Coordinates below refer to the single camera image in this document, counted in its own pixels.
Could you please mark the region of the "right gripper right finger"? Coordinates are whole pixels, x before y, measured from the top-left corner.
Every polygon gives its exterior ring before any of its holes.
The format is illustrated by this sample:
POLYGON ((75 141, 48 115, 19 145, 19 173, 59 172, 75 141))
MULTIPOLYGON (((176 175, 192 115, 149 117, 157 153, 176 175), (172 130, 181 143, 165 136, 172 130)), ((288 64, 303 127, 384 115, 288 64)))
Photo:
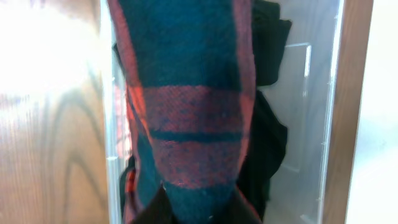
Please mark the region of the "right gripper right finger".
POLYGON ((261 224, 261 219, 242 193, 234 189, 227 204, 217 214, 217 224, 261 224))

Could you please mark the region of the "black cloth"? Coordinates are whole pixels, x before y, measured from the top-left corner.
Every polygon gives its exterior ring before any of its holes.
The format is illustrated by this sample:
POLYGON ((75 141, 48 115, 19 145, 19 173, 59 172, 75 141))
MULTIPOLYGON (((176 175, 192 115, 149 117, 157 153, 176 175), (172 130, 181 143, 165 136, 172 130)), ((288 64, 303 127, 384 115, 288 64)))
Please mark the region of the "black cloth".
MULTIPOLYGON (((252 5, 252 48, 256 68, 256 86, 270 86, 279 79, 279 69, 292 22, 280 18, 280 4, 254 0, 252 5)), ((286 154, 288 128, 280 123, 261 91, 256 100, 251 123, 248 154, 237 181, 238 188, 264 217, 271 177, 278 171, 286 154)))

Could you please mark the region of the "pink cloth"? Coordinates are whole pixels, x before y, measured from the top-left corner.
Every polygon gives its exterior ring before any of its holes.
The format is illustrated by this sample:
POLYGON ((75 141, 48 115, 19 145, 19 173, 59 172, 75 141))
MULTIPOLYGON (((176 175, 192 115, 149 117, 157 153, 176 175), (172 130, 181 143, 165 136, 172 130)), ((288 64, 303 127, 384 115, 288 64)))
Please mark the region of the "pink cloth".
POLYGON ((120 158, 127 159, 131 152, 131 133, 126 114, 126 91, 114 86, 114 108, 116 115, 116 150, 120 158))

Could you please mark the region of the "red navy plaid cloth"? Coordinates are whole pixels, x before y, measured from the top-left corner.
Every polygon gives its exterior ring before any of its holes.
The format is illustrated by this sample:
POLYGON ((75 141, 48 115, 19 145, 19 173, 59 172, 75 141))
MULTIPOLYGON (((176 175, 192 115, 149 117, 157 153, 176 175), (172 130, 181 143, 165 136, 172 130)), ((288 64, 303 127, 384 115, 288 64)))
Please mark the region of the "red navy plaid cloth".
POLYGON ((245 160, 255 99, 248 0, 109 0, 135 168, 130 223, 162 187, 174 223, 217 223, 245 160))

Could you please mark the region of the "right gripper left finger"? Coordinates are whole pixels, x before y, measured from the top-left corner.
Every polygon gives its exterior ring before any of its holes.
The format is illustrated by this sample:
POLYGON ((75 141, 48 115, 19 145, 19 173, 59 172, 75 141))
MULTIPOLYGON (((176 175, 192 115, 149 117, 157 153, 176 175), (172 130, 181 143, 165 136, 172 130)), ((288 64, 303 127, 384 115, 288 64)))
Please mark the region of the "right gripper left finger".
POLYGON ((150 204, 130 224, 174 224, 174 215, 166 191, 161 187, 150 204))

